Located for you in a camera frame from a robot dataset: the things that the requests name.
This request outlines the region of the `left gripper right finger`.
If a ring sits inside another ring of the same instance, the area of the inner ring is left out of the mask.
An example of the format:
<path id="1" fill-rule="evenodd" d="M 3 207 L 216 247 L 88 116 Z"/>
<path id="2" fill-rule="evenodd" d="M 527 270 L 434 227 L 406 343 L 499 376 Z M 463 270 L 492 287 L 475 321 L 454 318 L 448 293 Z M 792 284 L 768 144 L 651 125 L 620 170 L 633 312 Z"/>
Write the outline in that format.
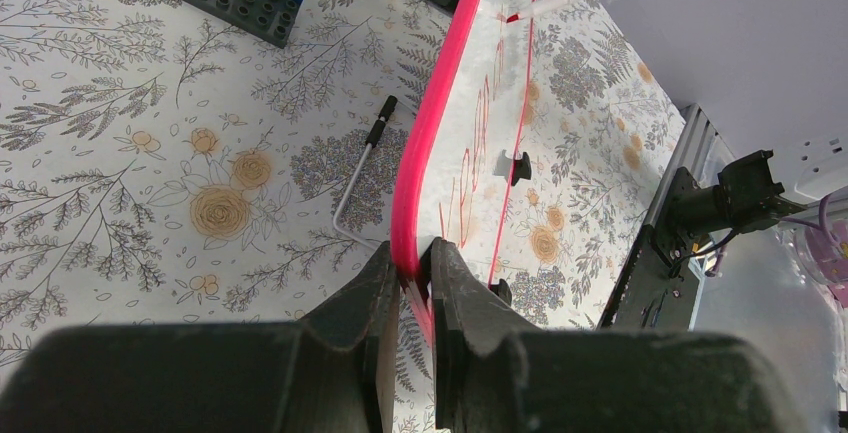
<path id="1" fill-rule="evenodd" d="M 429 248 L 435 425 L 453 432 L 791 432 L 768 360 L 713 333 L 546 330 Z"/>

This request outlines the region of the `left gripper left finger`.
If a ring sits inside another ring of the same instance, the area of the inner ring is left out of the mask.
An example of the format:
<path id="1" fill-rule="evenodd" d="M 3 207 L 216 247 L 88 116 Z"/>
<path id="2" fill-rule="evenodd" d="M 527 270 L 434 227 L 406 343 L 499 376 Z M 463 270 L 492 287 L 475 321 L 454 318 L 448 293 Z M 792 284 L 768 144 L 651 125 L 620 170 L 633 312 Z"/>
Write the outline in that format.
<path id="1" fill-rule="evenodd" d="M 399 286 L 387 245 L 299 320 L 105 325 L 38 342 L 5 432 L 388 432 Z"/>

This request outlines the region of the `pink framed whiteboard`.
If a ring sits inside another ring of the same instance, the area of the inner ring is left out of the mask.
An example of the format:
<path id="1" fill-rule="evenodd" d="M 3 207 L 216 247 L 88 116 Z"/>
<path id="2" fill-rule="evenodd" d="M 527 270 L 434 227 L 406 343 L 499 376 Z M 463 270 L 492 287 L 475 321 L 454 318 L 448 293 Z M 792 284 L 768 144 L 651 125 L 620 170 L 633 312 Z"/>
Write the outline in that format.
<path id="1" fill-rule="evenodd" d="M 494 271 L 531 73 L 534 24 L 515 13 L 533 1 L 459 0 L 399 165 L 390 252 L 426 341 L 430 244 L 455 244 L 481 280 Z"/>

